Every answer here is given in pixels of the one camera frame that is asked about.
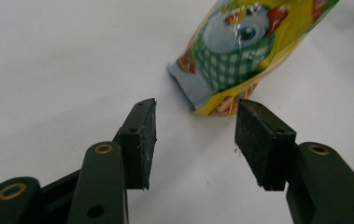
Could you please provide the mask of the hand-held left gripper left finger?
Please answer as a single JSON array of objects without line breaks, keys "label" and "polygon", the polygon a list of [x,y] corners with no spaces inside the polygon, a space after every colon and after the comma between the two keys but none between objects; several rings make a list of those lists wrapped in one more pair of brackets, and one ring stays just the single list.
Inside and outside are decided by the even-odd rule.
[{"label": "hand-held left gripper left finger", "polygon": [[127,189],[149,189],[156,136],[156,101],[136,103],[119,128],[114,141],[122,150]]}]

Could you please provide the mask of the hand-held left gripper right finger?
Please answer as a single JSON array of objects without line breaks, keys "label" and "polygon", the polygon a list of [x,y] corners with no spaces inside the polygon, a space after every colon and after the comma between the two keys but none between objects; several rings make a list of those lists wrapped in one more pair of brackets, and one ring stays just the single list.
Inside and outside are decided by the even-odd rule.
[{"label": "hand-held left gripper right finger", "polygon": [[234,141],[246,158],[257,183],[267,191],[282,191],[296,132],[264,105],[238,102]]}]

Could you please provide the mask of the yellow green snack bag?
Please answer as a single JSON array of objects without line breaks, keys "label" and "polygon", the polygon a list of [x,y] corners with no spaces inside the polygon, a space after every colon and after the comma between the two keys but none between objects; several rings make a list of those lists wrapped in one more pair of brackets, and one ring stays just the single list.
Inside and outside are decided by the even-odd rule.
[{"label": "yellow green snack bag", "polygon": [[202,116],[229,117],[339,0],[218,0],[168,66]]}]

